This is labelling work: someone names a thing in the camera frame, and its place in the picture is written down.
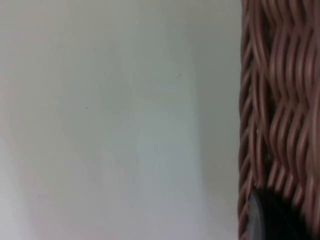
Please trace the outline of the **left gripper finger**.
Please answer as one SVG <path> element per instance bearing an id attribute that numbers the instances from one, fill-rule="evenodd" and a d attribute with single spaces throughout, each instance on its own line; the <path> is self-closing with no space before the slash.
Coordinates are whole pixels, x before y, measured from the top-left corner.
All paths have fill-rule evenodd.
<path id="1" fill-rule="evenodd" d="M 249 195 L 248 240 L 309 240 L 305 225 L 289 205 L 268 190 L 255 189 Z"/>

